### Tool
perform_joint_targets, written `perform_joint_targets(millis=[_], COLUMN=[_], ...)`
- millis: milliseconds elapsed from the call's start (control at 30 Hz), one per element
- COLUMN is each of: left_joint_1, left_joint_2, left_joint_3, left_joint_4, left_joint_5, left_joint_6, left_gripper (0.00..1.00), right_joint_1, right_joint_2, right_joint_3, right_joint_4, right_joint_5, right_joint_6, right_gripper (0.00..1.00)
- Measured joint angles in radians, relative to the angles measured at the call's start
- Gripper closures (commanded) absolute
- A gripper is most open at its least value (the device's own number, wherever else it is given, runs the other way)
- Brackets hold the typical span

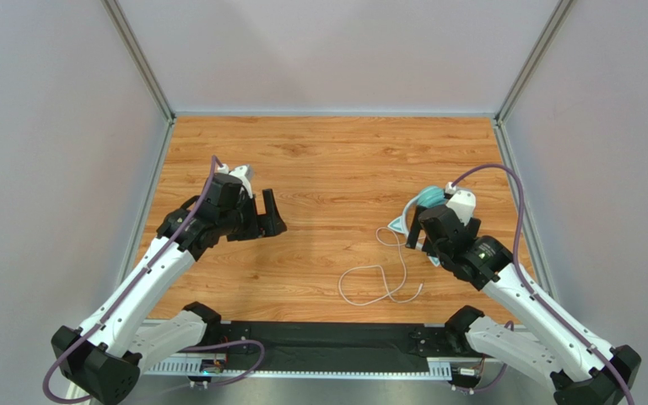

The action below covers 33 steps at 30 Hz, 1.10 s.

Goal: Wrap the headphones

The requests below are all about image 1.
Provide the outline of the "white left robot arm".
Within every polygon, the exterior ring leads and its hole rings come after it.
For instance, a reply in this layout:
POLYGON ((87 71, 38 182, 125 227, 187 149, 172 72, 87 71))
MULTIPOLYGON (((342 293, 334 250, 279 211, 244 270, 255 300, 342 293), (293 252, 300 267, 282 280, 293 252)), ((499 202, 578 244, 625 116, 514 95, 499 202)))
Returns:
POLYGON ((143 372, 171 355, 229 347, 220 314, 199 302, 156 327, 140 327, 170 286, 220 240, 286 231, 273 190, 262 191, 264 211, 258 213, 250 179, 244 166, 211 174, 200 194, 165 217, 144 257, 110 298, 77 327, 55 332, 53 367, 87 399, 119 404, 143 372))

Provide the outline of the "teal cat-ear headphones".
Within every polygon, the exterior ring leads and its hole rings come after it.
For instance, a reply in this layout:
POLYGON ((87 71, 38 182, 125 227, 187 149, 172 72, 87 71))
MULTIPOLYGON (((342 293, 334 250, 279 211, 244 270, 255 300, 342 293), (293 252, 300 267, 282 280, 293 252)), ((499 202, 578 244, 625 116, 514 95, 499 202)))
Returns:
POLYGON ((395 237, 399 235, 405 236, 404 242, 397 242, 396 246, 403 246, 409 249, 424 252, 429 261, 435 266, 440 266, 439 258, 433 253, 431 243, 427 240, 420 223, 419 215, 428 208, 443 205, 447 201, 447 197, 443 188, 438 186, 427 186, 419 192, 419 194, 407 202, 402 210, 402 213, 395 217, 386 228, 394 233, 395 237), (411 208, 415 208, 414 216, 410 225, 406 224, 408 212, 411 208))

